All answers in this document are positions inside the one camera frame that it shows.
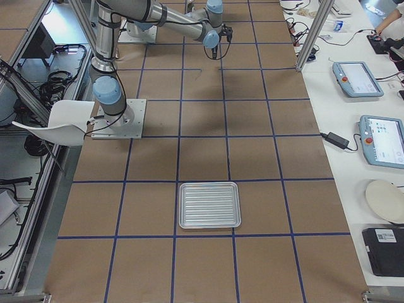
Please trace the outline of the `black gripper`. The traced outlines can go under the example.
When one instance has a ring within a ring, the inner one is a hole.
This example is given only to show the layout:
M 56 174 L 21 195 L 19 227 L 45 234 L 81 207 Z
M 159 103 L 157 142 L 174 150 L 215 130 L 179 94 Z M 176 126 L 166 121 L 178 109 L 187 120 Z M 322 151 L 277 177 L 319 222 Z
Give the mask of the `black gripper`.
M 214 48 L 211 49 L 211 54 L 213 56 L 213 60 L 217 60 L 218 46 L 215 46 Z

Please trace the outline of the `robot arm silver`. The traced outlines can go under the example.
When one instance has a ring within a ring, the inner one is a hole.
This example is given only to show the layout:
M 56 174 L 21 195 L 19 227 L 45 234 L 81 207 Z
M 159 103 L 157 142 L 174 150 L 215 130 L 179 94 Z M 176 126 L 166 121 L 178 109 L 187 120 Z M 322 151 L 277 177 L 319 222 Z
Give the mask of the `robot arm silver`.
M 168 34 L 168 48 L 179 50 L 176 42 L 184 36 L 203 44 L 212 53 L 209 59 L 224 60 L 229 51 L 217 55 L 222 38 L 232 40 L 232 28 L 222 21 L 222 2 L 208 1 L 204 8 L 182 14 L 158 1 L 99 1 L 98 28 L 95 57 L 90 74 L 93 94 L 110 117 L 119 117 L 126 111 L 127 100 L 117 71 L 142 68 L 148 49 L 154 43 L 121 44 L 122 22 L 126 30 L 136 29 L 148 33 L 153 28 L 163 28 Z

